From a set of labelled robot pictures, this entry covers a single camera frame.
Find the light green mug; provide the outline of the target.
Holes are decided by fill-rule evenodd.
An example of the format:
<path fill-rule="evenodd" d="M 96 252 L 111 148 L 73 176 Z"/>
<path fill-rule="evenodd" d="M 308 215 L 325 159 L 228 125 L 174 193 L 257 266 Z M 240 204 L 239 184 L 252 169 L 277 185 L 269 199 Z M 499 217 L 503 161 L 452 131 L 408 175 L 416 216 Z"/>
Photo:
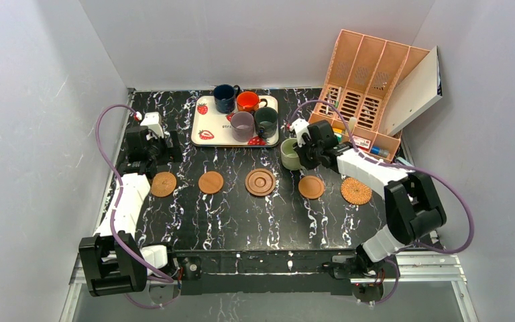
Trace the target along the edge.
<path fill-rule="evenodd" d="M 297 142 L 298 140 L 296 138 L 288 138 L 280 145 L 282 165 L 289 171 L 301 169 L 299 156 L 294 150 L 294 144 Z"/>

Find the dark ringed wooden coaster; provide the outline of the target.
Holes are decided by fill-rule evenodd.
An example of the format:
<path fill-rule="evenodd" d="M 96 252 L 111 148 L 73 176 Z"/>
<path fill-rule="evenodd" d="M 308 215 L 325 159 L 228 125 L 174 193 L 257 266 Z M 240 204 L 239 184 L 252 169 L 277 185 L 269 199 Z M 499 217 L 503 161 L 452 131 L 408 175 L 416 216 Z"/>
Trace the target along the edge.
<path fill-rule="evenodd" d="M 269 195 L 276 186 L 276 177 L 265 168 L 252 170 L 245 178 L 247 191 L 254 196 L 264 197 Z"/>

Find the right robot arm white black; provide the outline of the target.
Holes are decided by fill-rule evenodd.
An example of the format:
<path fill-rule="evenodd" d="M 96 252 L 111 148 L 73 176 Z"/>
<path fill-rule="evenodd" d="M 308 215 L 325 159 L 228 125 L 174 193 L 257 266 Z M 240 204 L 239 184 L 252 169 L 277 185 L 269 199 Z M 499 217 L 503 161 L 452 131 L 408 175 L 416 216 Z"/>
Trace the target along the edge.
<path fill-rule="evenodd" d="M 304 119 L 289 127 L 300 164 L 308 170 L 319 165 L 354 178 L 384 200 L 386 225 L 356 248 L 356 264 L 375 266 L 443 226 L 447 216 L 432 178 L 419 171 L 394 168 L 339 142 L 328 121 L 309 124 Z"/>

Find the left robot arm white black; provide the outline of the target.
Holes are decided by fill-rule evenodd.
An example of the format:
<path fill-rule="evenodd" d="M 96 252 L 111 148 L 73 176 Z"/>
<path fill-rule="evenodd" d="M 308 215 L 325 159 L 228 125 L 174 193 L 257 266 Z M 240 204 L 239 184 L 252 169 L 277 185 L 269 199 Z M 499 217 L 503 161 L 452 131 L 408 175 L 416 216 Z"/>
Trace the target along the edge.
<path fill-rule="evenodd" d="M 169 250 L 163 243 L 140 248 L 134 238 L 139 213 L 158 167 L 181 162 L 178 134 L 170 141 L 146 125 L 125 131 L 127 155 L 116 166 L 117 186 L 108 211 L 92 236 L 81 239 L 78 253 L 89 293 L 94 297 L 141 292 L 149 280 L 172 283 L 163 272 Z"/>

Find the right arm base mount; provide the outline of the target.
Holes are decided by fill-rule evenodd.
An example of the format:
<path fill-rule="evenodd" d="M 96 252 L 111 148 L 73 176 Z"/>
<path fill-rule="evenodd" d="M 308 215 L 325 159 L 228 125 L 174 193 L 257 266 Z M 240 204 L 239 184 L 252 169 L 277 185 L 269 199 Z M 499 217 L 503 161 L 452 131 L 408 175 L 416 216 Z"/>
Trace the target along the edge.
<path fill-rule="evenodd" d="M 387 294 L 384 294 L 385 265 L 390 265 L 394 272 L 394 283 Z M 365 256 L 354 255 L 344 259 L 343 262 L 322 263 L 320 271 L 328 273 L 334 279 L 350 280 L 352 277 L 360 275 L 366 278 L 373 277 L 373 282 L 353 283 L 353 296 L 356 298 L 356 303 L 369 305 L 370 307 L 383 304 L 393 297 L 400 281 L 399 266 L 390 258 L 384 258 L 374 263 Z"/>

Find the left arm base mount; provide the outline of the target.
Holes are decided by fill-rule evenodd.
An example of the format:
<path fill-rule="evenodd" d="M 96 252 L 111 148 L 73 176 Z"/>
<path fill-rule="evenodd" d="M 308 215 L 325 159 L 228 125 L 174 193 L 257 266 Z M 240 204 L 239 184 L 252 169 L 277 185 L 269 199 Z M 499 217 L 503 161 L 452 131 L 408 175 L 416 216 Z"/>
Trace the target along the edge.
<path fill-rule="evenodd" d="M 149 297 L 154 305 L 165 307 L 176 301 L 185 289 L 187 281 L 201 278 L 201 259 L 196 257 L 173 257 L 162 272 L 173 279 L 173 283 L 153 282 L 149 286 Z"/>

